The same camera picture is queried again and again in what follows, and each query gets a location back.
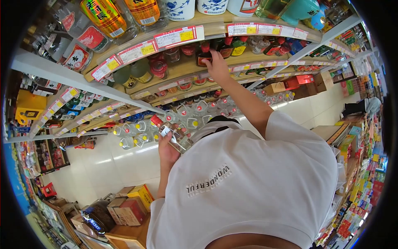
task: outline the orange bottle label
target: orange bottle label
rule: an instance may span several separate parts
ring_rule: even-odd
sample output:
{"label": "orange bottle label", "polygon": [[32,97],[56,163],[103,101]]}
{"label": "orange bottle label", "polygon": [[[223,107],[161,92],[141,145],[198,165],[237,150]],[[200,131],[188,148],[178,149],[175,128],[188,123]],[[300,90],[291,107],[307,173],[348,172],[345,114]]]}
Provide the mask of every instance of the orange bottle label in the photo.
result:
{"label": "orange bottle label", "polygon": [[121,37],[127,29],[126,21],[110,0],[83,0],[80,9],[110,38]]}
{"label": "orange bottle label", "polygon": [[158,21],[160,9],[159,0],[125,0],[135,21],[144,26],[149,26]]}

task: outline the white t-shirt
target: white t-shirt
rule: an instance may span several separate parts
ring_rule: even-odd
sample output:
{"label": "white t-shirt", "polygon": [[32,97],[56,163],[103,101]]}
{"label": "white t-shirt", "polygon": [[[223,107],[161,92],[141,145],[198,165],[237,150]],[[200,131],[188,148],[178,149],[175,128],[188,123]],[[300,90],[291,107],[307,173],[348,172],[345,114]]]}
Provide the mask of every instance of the white t-shirt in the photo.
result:
{"label": "white t-shirt", "polygon": [[[229,128],[202,138],[222,126]],[[336,188],[334,153],[280,111],[270,115],[265,139],[235,122],[199,130],[171,169],[166,199],[150,206],[147,248],[204,249],[236,233],[311,247]]]}

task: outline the blue and white porcelain bottle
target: blue and white porcelain bottle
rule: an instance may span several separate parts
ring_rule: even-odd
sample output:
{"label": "blue and white porcelain bottle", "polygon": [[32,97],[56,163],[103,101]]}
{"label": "blue and white porcelain bottle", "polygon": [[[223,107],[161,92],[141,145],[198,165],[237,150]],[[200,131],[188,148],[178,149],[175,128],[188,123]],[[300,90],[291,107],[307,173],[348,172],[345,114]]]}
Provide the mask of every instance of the blue and white porcelain bottle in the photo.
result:
{"label": "blue and white porcelain bottle", "polygon": [[188,21],[195,15],[195,0],[162,0],[166,4],[167,15],[176,22]]}
{"label": "blue and white porcelain bottle", "polygon": [[220,15],[226,11],[228,0],[198,0],[198,11],[206,15]]}

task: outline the red plastic stool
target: red plastic stool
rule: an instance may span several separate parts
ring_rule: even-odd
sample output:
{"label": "red plastic stool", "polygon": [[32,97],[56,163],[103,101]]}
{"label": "red plastic stool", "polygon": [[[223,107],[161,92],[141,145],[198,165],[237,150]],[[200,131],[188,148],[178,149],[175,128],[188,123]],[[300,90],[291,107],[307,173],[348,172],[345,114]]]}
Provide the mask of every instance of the red plastic stool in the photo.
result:
{"label": "red plastic stool", "polygon": [[55,188],[53,186],[53,183],[49,183],[47,186],[44,186],[41,189],[41,192],[43,193],[43,195],[45,197],[50,197],[50,196],[54,196],[57,194],[57,192],[55,192]]}

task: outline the white ceramic bottle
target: white ceramic bottle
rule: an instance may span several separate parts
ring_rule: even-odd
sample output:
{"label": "white ceramic bottle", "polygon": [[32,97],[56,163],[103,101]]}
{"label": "white ceramic bottle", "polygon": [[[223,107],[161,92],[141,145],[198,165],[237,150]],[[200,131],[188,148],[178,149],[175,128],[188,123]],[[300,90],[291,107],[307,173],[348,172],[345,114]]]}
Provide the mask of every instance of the white ceramic bottle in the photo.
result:
{"label": "white ceramic bottle", "polygon": [[226,11],[228,0],[198,0],[198,11],[206,15],[220,15]]}
{"label": "white ceramic bottle", "polygon": [[194,0],[163,0],[166,4],[167,15],[176,22],[188,21],[195,15]]}
{"label": "white ceramic bottle", "polygon": [[229,1],[227,10],[236,16],[252,16],[260,0],[233,0]]}

